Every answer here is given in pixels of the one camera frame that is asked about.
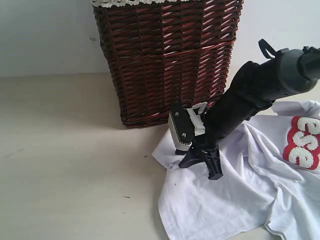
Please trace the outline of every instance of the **white lace trim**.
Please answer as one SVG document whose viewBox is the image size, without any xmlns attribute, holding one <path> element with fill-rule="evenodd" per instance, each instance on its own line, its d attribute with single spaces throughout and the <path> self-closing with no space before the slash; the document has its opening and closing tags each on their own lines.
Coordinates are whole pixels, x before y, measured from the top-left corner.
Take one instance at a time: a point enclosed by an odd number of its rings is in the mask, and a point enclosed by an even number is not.
<svg viewBox="0 0 320 240">
<path fill-rule="evenodd" d="M 164 2 L 176 2 L 177 0 L 91 0 L 94 7 L 111 8 L 112 6 L 122 7 L 125 5 L 138 5 L 142 4 L 160 4 Z"/>
</svg>

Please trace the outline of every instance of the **beige floor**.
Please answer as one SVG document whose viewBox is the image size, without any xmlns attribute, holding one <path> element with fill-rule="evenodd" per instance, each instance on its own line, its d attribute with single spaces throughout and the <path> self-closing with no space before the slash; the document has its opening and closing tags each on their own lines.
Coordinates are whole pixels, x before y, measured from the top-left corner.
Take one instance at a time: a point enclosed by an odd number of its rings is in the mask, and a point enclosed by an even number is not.
<svg viewBox="0 0 320 240">
<path fill-rule="evenodd" d="M 167 126 L 125 129 L 109 74 L 1 79 L 0 113 L 1 240 L 168 239 L 151 157 Z"/>
</svg>

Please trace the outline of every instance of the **wicker basket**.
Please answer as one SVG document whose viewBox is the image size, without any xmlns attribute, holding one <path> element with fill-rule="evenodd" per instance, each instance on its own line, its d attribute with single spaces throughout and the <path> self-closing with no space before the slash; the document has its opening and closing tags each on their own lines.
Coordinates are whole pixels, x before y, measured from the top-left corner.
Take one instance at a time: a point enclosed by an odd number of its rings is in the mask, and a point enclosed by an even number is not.
<svg viewBox="0 0 320 240">
<path fill-rule="evenodd" d="M 100 44 L 129 128 L 166 123 L 173 102 L 224 93 L 243 0 L 94 7 Z"/>
</svg>

